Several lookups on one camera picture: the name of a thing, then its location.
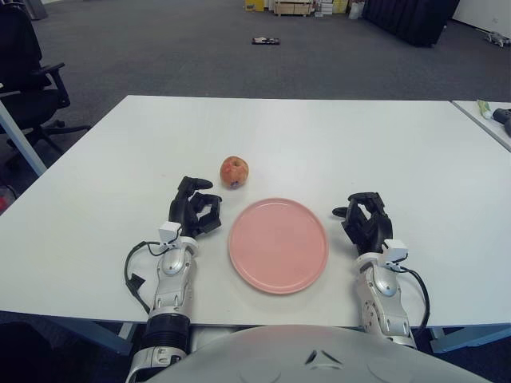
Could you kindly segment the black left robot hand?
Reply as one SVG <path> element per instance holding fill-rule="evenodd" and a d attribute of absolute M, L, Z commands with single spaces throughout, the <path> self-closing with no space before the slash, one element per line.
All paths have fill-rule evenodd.
<path fill-rule="evenodd" d="M 201 178 L 185 176 L 181 180 L 168 213 L 169 222 L 180 224 L 181 235 L 195 239 L 221 226 L 221 197 L 200 192 L 212 187 L 211 181 Z"/>

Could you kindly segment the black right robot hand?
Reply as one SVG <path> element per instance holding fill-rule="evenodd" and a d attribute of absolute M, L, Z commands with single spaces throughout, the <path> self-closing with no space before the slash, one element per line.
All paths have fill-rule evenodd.
<path fill-rule="evenodd" d="M 343 219 L 343 230 L 358 254 L 382 253 L 384 241 L 393 238 L 393 228 L 380 195 L 377 192 L 354 193 L 348 201 L 347 207 L 336 207 L 332 214 Z"/>

